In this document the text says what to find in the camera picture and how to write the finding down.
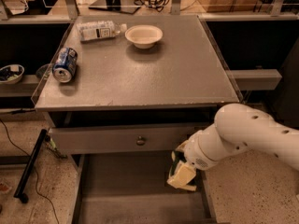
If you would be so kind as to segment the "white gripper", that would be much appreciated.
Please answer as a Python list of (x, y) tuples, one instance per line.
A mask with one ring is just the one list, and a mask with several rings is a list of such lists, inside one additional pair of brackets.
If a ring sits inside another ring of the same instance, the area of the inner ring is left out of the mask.
[(184, 152), (186, 161), (179, 161), (171, 169), (167, 183), (175, 189), (196, 191), (192, 181), (196, 177), (196, 170), (207, 170), (215, 166), (218, 161), (215, 156), (216, 139), (209, 133), (199, 131), (176, 147), (176, 151)]

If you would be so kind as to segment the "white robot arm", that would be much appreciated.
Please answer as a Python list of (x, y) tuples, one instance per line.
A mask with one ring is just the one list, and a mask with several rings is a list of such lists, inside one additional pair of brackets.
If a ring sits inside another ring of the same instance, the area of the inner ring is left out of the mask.
[(195, 191), (193, 180), (198, 170), (208, 170), (250, 149), (273, 155), (299, 170), (298, 130), (277, 123), (261, 110), (228, 104), (217, 111), (213, 124), (172, 151), (167, 183), (175, 189)]

